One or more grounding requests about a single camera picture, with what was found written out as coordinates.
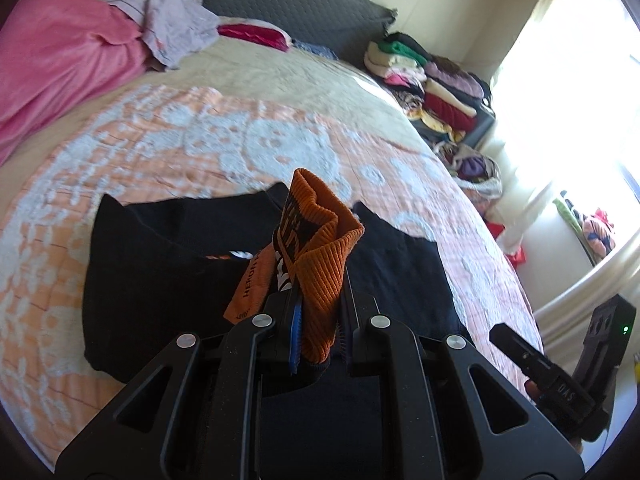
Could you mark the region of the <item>right hand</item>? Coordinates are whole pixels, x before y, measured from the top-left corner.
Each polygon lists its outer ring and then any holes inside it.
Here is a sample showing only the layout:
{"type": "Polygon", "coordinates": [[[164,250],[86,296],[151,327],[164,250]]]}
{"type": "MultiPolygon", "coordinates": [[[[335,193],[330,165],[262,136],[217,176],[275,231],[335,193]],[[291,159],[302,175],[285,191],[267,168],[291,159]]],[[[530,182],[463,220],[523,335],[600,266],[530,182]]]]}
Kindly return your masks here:
{"type": "MultiPolygon", "coordinates": [[[[535,402],[539,400],[541,397],[541,392],[537,385],[531,380],[527,379],[525,384],[525,391],[527,395],[535,402]]],[[[579,438],[570,439],[570,444],[577,451],[578,454],[582,454],[582,450],[584,449],[584,445],[582,444],[582,440],[579,438]]]]}

